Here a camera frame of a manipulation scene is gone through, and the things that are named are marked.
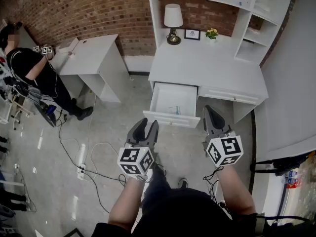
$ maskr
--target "leg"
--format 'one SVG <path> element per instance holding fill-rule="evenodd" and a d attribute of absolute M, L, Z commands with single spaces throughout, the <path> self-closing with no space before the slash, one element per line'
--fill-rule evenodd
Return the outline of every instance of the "leg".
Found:
<path fill-rule="evenodd" d="M 0 190 L 0 195 L 1 195 L 1 197 L 6 198 L 7 200 L 16 200 L 16 201 L 21 201 L 21 202 L 26 201 L 25 196 L 21 196 L 21 195 L 15 194 L 15 193 L 7 192 L 4 189 Z"/>
<path fill-rule="evenodd" d="M 4 203 L 4 206 L 10 208 L 13 211 L 27 211 L 26 205 L 21 203 Z"/>
<path fill-rule="evenodd" d="M 7 141 L 8 141 L 8 140 L 7 140 L 6 138 L 3 138 L 3 137 L 0 136 L 0 142 L 2 142 L 2 143 L 7 143 Z"/>
<path fill-rule="evenodd" d="M 150 182 L 145 192 L 145 198 L 142 201 L 143 214 L 146 213 L 156 201 L 159 201 L 163 196 L 166 196 L 170 190 L 171 187 L 167 182 L 163 170 L 155 165 L 152 181 Z"/>
<path fill-rule="evenodd" d="M 79 117 L 82 115 L 82 109 L 79 108 L 74 101 L 71 100 L 71 97 L 69 95 L 69 92 L 61 79 L 57 78 L 57 84 L 56 84 L 56 92 L 57 97 L 53 97 L 56 104 L 58 104 L 61 108 L 66 110 L 72 115 L 75 115 L 76 117 Z"/>
<path fill-rule="evenodd" d="M 6 149 L 6 148 L 0 146 L 0 152 L 6 153 L 7 151 L 8 151 L 8 149 Z"/>

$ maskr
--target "picture frame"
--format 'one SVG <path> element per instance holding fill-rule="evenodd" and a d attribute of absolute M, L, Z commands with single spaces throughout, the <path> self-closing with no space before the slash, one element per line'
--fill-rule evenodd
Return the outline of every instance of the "picture frame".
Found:
<path fill-rule="evenodd" d="M 197 29 L 184 29 L 184 38 L 188 40 L 200 40 L 201 30 Z"/>

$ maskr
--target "red brick wall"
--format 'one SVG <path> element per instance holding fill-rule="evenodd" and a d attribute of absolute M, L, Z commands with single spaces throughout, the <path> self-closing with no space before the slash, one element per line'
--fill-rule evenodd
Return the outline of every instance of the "red brick wall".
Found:
<path fill-rule="evenodd" d="M 182 28 L 207 31 L 211 27 L 216 28 L 220 34 L 231 36 L 237 20 L 239 8 L 207 0 L 159 0 L 161 22 L 163 25 L 164 9 L 169 3 L 177 3 L 181 6 L 183 26 Z M 263 20 L 252 17 L 249 25 L 260 29 Z"/>
<path fill-rule="evenodd" d="M 149 0 L 0 0 L 0 19 L 21 21 L 40 45 L 119 34 L 122 55 L 156 51 Z"/>

